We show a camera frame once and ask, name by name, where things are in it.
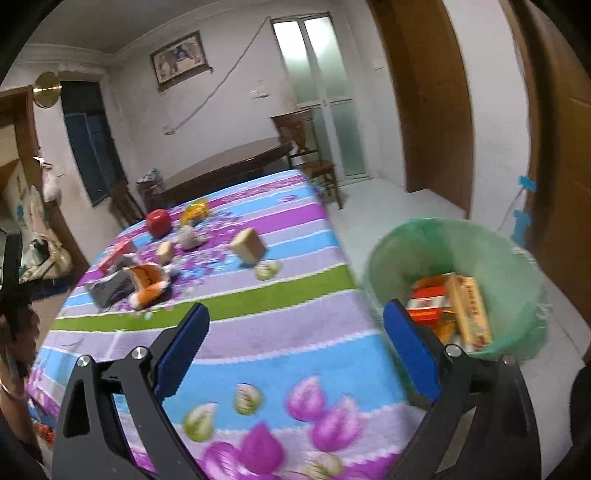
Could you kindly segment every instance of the green trash bag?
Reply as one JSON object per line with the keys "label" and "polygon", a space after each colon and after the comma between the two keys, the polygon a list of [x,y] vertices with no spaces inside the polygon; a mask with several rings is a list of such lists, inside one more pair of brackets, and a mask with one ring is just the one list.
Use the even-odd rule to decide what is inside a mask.
{"label": "green trash bag", "polygon": [[411,220],[382,238],[362,278],[376,313],[387,302],[407,304],[417,280],[456,272],[475,277],[484,301],[492,343],[469,355],[496,360],[508,353],[523,361],[547,340],[542,273],[531,254],[512,240],[469,220]]}

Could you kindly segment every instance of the crown molding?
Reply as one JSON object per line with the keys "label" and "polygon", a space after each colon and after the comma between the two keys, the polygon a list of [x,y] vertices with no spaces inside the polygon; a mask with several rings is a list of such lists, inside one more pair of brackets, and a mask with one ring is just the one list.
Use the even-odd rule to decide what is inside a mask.
{"label": "crown molding", "polygon": [[245,5],[255,5],[269,2],[271,0],[218,0],[211,4],[203,5],[191,10],[179,17],[173,18],[166,23],[147,32],[136,40],[132,41],[112,56],[112,64],[126,60],[130,55],[143,48],[151,47],[155,43],[168,43],[171,37],[181,37],[184,31],[194,29],[195,22],[217,14],[228,12]]}
{"label": "crown molding", "polygon": [[47,43],[26,43],[14,63],[38,62],[86,63],[108,67],[113,62],[113,55],[88,48]]}

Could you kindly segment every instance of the green stripe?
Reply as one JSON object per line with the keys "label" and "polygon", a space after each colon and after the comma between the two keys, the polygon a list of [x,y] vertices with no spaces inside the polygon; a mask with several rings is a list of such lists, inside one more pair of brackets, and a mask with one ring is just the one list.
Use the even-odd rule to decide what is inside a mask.
{"label": "green stripe", "polygon": [[144,312],[112,313],[100,316],[57,319],[53,330],[81,330],[83,332],[114,332],[116,330],[146,330],[176,326],[195,301],[209,309],[212,321],[223,320],[268,310],[291,307],[341,290],[356,288],[346,265],[339,265],[309,277],[279,282],[268,287],[229,293],[203,300],[176,304],[171,310],[160,308],[152,312],[149,320]]}

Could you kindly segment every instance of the tablecloth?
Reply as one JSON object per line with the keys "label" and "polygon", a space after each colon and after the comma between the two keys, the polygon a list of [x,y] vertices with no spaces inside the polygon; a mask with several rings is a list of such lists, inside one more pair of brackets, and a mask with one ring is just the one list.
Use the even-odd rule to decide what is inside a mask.
{"label": "tablecloth", "polygon": [[[192,252],[177,247],[181,274],[163,303],[135,312],[123,300],[99,311],[84,285],[101,278],[95,265],[108,249],[96,259],[48,333],[29,392],[57,417],[78,356],[122,358],[199,301],[209,333],[163,407],[210,478],[382,478],[423,412],[406,401],[316,190],[291,170],[207,198],[212,214],[196,230],[209,240]],[[175,227],[183,208],[170,210]],[[246,227],[268,246],[264,259],[280,262],[275,277],[257,280],[228,248]],[[112,245],[124,238],[155,261],[160,241],[145,222]],[[116,404],[137,463],[152,469],[123,396]]]}

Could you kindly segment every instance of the ceiling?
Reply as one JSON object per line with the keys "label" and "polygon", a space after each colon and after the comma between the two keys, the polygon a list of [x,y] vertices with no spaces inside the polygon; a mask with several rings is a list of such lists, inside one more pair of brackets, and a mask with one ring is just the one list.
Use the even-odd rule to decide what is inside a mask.
{"label": "ceiling", "polygon": [[64,0],[39,25],[31,43],[116,53],[157,26],[213,0]]}

